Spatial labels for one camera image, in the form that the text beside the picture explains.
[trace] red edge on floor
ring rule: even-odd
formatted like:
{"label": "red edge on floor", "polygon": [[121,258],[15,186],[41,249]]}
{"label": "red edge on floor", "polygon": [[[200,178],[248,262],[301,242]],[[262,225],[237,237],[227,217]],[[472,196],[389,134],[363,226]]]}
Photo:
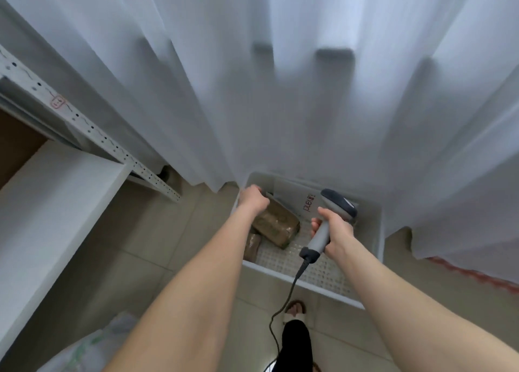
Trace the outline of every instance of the red edge on floor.
{"label": "red edge on floor", "polygon": [[479,271],[473,271],[473,270],[464,270],[463,268],[458,268],[457,266],[454,266],[450,264],[449,262],[445,261],[441,257],[429,257],[428,260],[435,262],[436,264],[443,265],[446,269],[450,271],[459,272],[465,276],[470,276],[474,279],[476,279],[480,283],[489,283],[493,285],[494,287],[501,288],[503,290],[509,291],[512,294],[519,294],[519,285],[505,281],[503,279],[498,279],[496,277],[491,277],[488,275],[485,275],[482,272]]}

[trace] package wrapped in brown tape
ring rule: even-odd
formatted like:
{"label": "package wrapped in brown tape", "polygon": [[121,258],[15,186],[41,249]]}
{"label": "package wrapped in brown tape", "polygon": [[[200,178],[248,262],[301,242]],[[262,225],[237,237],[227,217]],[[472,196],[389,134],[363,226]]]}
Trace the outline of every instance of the package wrapped in brown tape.
{"label": "package wrapped in brown tape", "polygon": [[267,194],[270,204],[252,222],[252,226],[269,241],[285,249],[299,232],[297,216]]}
{"label": "package wrapped in brown tape", "polygon": [[247,236],[247,243],[245,244],[245,251],[243,252],[243,260],[256,262],[256,255],[260,247],[262,236],[259,234],[249,234]]}

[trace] forearm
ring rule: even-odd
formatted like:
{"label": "forearm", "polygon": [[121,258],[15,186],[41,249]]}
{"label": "forearm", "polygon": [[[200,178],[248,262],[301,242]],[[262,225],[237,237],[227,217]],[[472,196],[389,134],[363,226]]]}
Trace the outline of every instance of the forearm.
{"label": "forearm", "polygon": [[237,208],[148,308],[107,372],[216,370],[254,216]]}
{"label": "forearm", "polygon": [[404,372],[512,371],[519,354],[349,243],[339,264]]}

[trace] person's left hand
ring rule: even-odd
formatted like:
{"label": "person's left hand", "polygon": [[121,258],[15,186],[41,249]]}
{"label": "person's left hand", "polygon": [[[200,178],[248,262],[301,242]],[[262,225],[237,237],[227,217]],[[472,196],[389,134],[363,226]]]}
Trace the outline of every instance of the person's left hand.
{"label": "person's left hand", "polygon": [[263,197],[261,189],[256,185],[251,185],[240,191],[238,206],[249,208],[254,213],[254,216],[263,212],[269,204],[270,200],[267,197]]}

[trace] sandal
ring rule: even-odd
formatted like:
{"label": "sandal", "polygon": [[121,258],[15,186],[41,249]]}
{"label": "sandal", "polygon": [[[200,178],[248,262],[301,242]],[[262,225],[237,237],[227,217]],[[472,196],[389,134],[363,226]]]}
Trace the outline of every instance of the sandal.
{"label": "sandal", "polygon": [[[288,313],[291,307],[293,307],[295,304],[299,304],[302,307],[302,313],[297,313],[295,316]],[[301,320],[303,323],[305,322],[306,318],[306,305],[304,302],[299,300],[291,301],[287,307],[285,308],[285,315],[283,316],[283,324],[286,324],[288,322],[291,322],[292,320]]]}

